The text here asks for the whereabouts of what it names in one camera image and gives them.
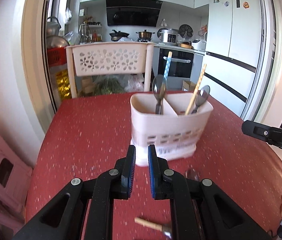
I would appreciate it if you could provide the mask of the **plain wooden chopstick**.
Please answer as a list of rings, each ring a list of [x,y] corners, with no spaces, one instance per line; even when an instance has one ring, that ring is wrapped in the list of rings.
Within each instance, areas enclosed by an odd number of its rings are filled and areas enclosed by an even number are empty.
[[[165,226],[165,225],[162,225],[162,224],[157,224],[157,223],[154,223],[154,222],[150,222],[150,221],[144,220],[144,219],[139,218],[139,217],[135,217],[134,222],[139,224],[139,225],[142,225],[146,228],[150,228],[150,229],[153,229],[153,230],[156,230],[156,231],[160,231],[166,237],[172,239],[172,229],[168,226]]]

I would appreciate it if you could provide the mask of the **dark translucent spoon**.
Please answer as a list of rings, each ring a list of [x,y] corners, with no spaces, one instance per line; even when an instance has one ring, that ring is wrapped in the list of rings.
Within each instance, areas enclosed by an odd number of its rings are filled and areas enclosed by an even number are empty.
[[[193,168],[187,169],[185,171],[185,177],[187,179],[191,179],[191,180],[194,180],[194,181],[200,181],[198,172],[195,171]]]
[[[196,113],[198,109],[207,101],[209,94],[210,94],[209,85],[205,85],[198,91],[197,97],[195,99],[195,107],[191,112],[192,114]]]
[[[152,92],[156,99],[155,114],[163,113],[163,99],[166,94],[166,78],[158,74],[152,82]]]

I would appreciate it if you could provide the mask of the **orange patterned chopstick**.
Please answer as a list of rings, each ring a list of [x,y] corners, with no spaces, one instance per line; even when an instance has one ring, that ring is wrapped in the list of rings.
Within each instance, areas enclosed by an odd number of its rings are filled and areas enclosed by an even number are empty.
[[[195,89],[194,89],[194,91],[193,91],[193,95],[192,95],[192,97],[191,97],[191,99],[190,99],[190,102],[189,102],[189,104],[188,104],[188,107],[187,107],[187,109],[186,109],[186,111],[185,111],[185,115],[188,115],[188,114],[190,113],[190,111],[192,110],[192,108],[193,108],[193,105],[194,105],[195,100],[196,100],[196,97],[197,97],[198,89],[200,88],[201,81],[202,81],[202,79],[203,79],[203,76],[204,76],[206,67],[207,67],[207,65],[204,64],[204,65],[202,66],[202,68],[201,68],[200,76],[199,76],[199,78],[198,78],[196,87],[195,87]]]

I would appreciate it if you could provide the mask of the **blue patterned chopstick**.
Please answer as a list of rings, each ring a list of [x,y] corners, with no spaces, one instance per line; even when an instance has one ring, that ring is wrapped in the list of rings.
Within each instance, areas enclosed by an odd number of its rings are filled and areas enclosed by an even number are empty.
[[[172,51],[169,51],[168,57],[166,58],[165,70],[164,70],[164,74],[163,74],[166,82],[167,82],[167,78],[168,78],[168,74],[169,74],[171,59],[172,59]]]

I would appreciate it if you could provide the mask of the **pink plastic stool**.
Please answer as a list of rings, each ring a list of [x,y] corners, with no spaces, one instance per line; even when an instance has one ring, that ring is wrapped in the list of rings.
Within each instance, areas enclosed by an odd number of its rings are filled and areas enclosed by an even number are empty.
[[[32,168],[27,166],[0,136],[0,224],[18,232],[24,225],[23,211]]]

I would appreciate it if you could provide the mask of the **pink utensil holder caddy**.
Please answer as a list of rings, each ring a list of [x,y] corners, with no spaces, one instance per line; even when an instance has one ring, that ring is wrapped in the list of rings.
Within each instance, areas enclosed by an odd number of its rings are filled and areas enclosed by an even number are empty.
[[[148,166],[148,146],[152,144],[157,156],[166,160],[194,154],[213,106],[207,101],[197,113],[185,115],[191,97],[187,92],[166,94],[162,102],[163,114],[158,115],[152,94],[131,96],[131,144],[136,147],[136,165]]]

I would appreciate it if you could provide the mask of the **cardboard box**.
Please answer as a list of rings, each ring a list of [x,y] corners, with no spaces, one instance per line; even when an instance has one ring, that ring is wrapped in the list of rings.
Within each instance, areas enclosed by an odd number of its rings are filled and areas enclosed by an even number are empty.
[[[196,83],[193,83],[191,81],[183,81],[182,82],[182,91],[186,92],[193,92],[196,87]]]

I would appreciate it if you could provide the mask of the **white small appliance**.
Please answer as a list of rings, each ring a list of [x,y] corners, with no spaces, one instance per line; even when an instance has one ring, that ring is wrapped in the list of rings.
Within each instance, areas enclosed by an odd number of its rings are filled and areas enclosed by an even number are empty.
[[[193,47],[194,50],[206,51],[206,41],[205,40],[195,39],[191,43],[191,46]]]

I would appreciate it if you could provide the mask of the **built-in black oven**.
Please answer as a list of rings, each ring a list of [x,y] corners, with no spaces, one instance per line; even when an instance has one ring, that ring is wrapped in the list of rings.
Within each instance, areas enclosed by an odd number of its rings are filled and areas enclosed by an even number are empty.
[[[163,48],[159,50],[158,74],[164,74],[169,51]],[[180,50],[171,50],[171,52],[172,58],[168,76],[190,78],[194,54]]]

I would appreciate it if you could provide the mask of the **yellow gold package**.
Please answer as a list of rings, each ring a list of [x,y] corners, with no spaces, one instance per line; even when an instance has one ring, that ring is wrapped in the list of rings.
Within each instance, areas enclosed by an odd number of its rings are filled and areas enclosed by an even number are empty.
[[[70,90],[70,83],[69,83],[69,76],[68,70],[61,70],[55,75],[57,90],[61,101],[65,99],[71,99],[71,90]]]

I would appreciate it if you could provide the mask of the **black round trivet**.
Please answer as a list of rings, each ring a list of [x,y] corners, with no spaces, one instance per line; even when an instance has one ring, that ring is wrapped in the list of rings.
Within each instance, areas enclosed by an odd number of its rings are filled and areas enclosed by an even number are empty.
[[[191,37],[193,37],[194,32],[193,32],[193,29],[190,25],[182,24],[179,27],[178,33],[182,38],[186,38],[186,37],[191,38]]]

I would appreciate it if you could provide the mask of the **red plastic basket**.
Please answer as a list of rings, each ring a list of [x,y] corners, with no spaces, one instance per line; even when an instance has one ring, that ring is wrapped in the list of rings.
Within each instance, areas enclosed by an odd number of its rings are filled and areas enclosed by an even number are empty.
[[[65,47],[47,49],[48,66],[55,67],[66,64]]]

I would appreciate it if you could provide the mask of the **silver rice cooker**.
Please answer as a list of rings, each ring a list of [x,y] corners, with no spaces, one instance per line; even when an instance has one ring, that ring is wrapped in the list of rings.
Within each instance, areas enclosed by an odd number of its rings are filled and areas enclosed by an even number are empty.
[[[178,30],[176,29],[161,29],[159,32],[159,39],[161,43],[177,46]]]

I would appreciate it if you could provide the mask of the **black wok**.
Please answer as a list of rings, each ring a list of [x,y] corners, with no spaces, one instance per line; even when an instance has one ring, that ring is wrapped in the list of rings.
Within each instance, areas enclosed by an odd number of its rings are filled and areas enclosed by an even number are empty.
[[[112,30],[112,32],[110,33],[111,41],[114,41],[114,42],[119,41],[121,38],[128,37],[128,36],[129,36],[129,33],[116,31],[116,30]]]

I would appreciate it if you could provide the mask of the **spice rack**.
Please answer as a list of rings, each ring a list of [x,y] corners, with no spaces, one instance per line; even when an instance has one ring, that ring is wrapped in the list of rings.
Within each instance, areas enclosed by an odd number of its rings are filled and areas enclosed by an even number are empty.
[[[102,41],[102,25],[100,22],[83,22],[79,27],[80,43]]]

